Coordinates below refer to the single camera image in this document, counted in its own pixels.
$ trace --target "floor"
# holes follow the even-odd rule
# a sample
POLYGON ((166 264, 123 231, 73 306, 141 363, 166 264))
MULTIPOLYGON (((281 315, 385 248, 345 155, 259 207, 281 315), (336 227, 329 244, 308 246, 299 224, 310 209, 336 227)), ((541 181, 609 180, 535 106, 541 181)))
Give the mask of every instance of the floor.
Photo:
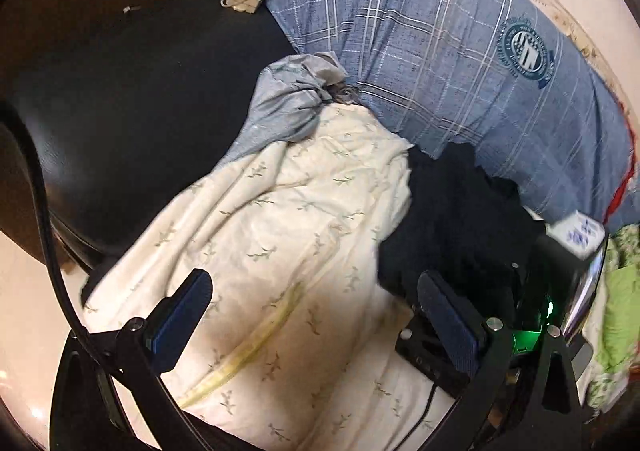
MULTIPOLYGON (((0 397, 37 442, 49 443, 49 415, 58 362, 69 332, 43 264, 0 233, 0 397)), ((80 307, 86 279, 65 274, 80 307)))
MULTIPOLYGON (((640 111, 640 29, 623 1, 561 1, 597 44, 630 96, 631 107, 640 111)), ((65 275, 78 305, 84 279, 80 270, 65 275)), ((2 233, 0 325, 0 397, 21 426, 46 447, 50 399, 68 325, 44 266, 2 233)))

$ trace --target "blue gripper pad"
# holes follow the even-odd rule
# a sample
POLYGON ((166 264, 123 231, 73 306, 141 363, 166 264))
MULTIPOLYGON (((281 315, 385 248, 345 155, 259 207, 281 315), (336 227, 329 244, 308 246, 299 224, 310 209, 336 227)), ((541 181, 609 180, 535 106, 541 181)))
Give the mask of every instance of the blue gripper pad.
POLYGON ((209 273, 193 269, 178 290, 162 299, 149 314, 142 340, 158 375, 174 369, 212 294, 209 273))
POLYGON ((480 314, 435 271, 420 275, 418 302, 456 370, 475 376, 486 342, 480 314))

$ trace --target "black leather chair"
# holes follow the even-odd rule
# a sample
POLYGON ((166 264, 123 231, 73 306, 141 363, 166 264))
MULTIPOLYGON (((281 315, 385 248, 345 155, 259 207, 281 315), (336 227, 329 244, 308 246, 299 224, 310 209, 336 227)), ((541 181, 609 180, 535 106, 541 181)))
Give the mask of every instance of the black leather chair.
POLYGON ((267 9, 250 15, 219 2, 123 14, 14 86, 55 231, 88 271, 106 271, 212 170, 244 123, 260 71, 294 53, 267 9))

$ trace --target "metal bolt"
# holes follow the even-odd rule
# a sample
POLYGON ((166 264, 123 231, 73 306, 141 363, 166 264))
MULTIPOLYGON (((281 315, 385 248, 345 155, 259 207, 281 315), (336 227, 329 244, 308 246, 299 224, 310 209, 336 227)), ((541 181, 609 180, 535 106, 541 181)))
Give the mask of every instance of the metal bolt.
POLYGON ((502 321, 500 321, 497 317, 489 317, 489 319, 486 320, 486 325, 490 330, 493 330, 494 332, 502 330, 502 327, 504 326, 502 324, 502 321))
POLYGON ((560 328, 558 328, 556 325, 549 325, 548 327, 546 327, 546 333, 548 333, 553 338, 560 337, 562 335, 560 328))
POLYGON ((142 317, 132 317, 131 319, 129 319, 129 321, 127 321, 125 328, 127 330, 131 330, 132 332, 135 332, 136 330, 140 330, 140 328, 142 328, 144 324, 145 320, 142 317))

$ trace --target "light blue sheet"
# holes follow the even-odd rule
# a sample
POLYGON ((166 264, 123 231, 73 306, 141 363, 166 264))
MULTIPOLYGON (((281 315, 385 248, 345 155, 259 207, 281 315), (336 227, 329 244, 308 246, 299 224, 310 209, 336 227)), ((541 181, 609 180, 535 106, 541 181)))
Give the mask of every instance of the light blue sheet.
POLYGON ((265 148, 271 142, 299 142, 318 126, 324 105, 335 100, 329 86, 347 72, 332 52, 287 56, 260 72, 238 137, 218 167, 265 148))
MULTIPOLYGON (((603 220, 630 136, 603 81, 528 0, 267 6, 298 52, 335 51, 362 103, 428 155, 471 142, 479 164, 515 180, 548 221, 576 209, 603 220)), ((626 199, 610 227, 639 220, 626 199)))

